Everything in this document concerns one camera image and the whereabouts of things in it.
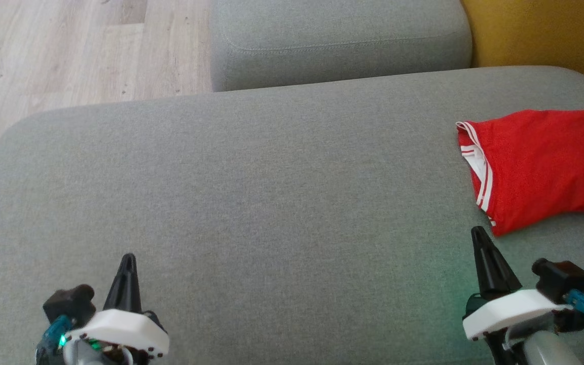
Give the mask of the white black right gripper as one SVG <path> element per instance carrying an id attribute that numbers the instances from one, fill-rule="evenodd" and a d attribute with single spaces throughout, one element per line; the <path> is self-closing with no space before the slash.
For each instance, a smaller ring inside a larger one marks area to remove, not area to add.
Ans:
<path id="1" fill-rule="evenodd" d="M 559 323 L 584 315 L 537 289 L 519 290 L 521 282 L 484 227 L 473 227 L 471 236 L 480 295 L 469 298 L 462 320 L 467 339 L 483 341 L 494 365 L 582 365 L 559 337 Z"/>

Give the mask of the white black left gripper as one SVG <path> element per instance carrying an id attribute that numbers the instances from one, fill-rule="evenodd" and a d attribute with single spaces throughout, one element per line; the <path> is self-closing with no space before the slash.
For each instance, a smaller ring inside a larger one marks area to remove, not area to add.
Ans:
<path id="1" fill-rule="evenodd" d="M 167 332 L 139 314 L 143 310 L 134 254 L 122 256 L 103 309 L 82 328 L 65 333 L 65 365 L 144 365 L 169 353 Z"/>

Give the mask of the red jersey with white stripes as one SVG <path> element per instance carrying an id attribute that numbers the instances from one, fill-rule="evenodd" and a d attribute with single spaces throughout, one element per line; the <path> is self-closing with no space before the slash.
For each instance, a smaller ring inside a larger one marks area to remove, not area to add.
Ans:
<path id="1" fill-rule="evenodd" d="M 584 110 L 523 110 L 456 130 L 495 236 L 584 213 Z"/>

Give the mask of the grey sofa seat cushion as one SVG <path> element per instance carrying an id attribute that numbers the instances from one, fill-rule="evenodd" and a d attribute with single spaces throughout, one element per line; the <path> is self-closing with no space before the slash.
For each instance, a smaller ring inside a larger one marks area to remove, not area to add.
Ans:
<path id="1" fill-rule="evenodd" d="M 461 69 L 88 105 L 0 138 L 0 365 L 126 252 L 162 365 L 492 365 L 464 335 L 475 206 L 456 122 L 584 109 L 584 76 Z"/>

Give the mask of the yellow cushion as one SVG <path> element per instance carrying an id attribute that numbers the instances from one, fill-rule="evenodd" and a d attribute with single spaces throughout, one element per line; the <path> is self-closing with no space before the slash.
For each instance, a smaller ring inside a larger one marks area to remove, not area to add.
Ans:
<path id="1" fill-rule="evenodd" d="M 554 65 L 584 75 L 584 0 L 461 0 L 473 65 Z"/>

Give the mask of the grey sofa ottoman cushion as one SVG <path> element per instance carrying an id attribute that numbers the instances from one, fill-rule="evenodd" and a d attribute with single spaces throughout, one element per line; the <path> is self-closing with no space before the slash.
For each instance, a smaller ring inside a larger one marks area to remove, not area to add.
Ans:
<path id="1" fill-rule="evenodd" d="M 214 0 L 214 92 L 469 68 L 461 0 Z"/>

